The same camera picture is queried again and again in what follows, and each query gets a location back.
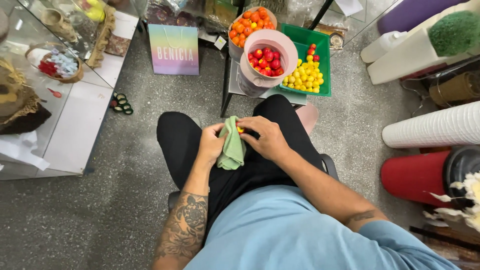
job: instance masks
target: pink container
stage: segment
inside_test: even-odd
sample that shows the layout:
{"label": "pink container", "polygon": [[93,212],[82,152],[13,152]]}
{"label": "pink container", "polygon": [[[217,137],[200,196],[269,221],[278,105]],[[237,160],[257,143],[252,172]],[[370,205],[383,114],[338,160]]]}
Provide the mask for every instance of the pink container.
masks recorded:
{"label": "pink container", "polygon": [[[254,69],[248,62],[248,53],[256,49],[269,47],[280,53],[283,75],[269,77]],[[279,85],[283,78],[291,74],[297,67],[298,54],[295,44],[280,31],[262,29],[253,32],[245,42],[244,53],[240,59],[240,90],[247,96],[257,98],[268,89]]]}
{"label": "pink container", "polygon": [[[257,11],[258,8],[259,7],[253,7],[251,9],[249,9],[248,11],[255,12],[255,11]],[[268,16],[270,17],[270,21],[273,23],[273,26],[276,29],[277,22],[276,22],[275,15],[273,15],[273,13],[270,10],[268,10],[268,9],[266,9],[266,10],[267,10]],[[236,23],[242,16],[243,16],[243,13],[237,19],[235,19],[235,21],[233,21],[233,23],[228,27],[229,32],[230,32],[230,30],[232,30],[232,25],[234,23]],[[243,54],[243,48],[240,48],[237,45],[233,44],[232,39],[230,37],[228,38],[228,54],[236,62],[240,61],[240,57]]]}

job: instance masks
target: tattoo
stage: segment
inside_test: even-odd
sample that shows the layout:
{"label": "tattoo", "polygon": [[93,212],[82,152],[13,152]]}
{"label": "tattoo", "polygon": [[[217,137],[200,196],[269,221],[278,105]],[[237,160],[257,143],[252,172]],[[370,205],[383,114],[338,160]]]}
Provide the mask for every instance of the tattoo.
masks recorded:
{"label": "tattoo", "polygon": [[192,259],[200,251],[205,235],[207,205],[208,196],[181,192],[158,239],[154,261],[165,256]]}
{"label": "tattoo", "polygon": [[360,213],[360,214],[356,214],[354,216],[352,216],[348,221],[347,221],[347,224],[348,225],[349,223],[351,223],[352,221],[362,221],[362,220],[367,220],[367,219],[371,219],[374,217],[374,212],[375,210],[370,210],[370,211],[367,211],[367,212],[363,212],[363,213]]}

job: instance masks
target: white textured roll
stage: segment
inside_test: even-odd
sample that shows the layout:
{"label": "white textured roll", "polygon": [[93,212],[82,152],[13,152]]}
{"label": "white textured roll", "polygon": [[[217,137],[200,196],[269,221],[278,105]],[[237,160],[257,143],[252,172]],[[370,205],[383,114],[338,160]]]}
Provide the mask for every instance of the white textured roll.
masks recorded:
{"label": "white textured roll", "polygon": [[382,139],[391,148],[480,144],[480,101],[388,125]]}

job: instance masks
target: purple roll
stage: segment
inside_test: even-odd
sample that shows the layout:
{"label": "purple roll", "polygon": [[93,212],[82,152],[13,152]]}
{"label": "purple roll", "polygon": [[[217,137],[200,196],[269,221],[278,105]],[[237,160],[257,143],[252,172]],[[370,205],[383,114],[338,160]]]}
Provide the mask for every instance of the purple roll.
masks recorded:
{"label": "purple roll", "polygon": [[410,31],[428,18],[468,0],[403,0],[377,22],[381,35]]}

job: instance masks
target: white plastic bottle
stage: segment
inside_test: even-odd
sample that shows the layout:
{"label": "white plastic bottle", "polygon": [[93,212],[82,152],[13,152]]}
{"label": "white plastic bottle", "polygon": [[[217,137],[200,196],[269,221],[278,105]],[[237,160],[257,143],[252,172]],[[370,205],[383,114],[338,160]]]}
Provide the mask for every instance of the white plastic bottle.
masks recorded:
{"label": "white plastic bottle", "polygon": [[365,47],[360,57],[365,63],[375,62],[384,56],[388,51],[395,48],[407,37],[407,32],[392,31],[383,34],[376,41]]}

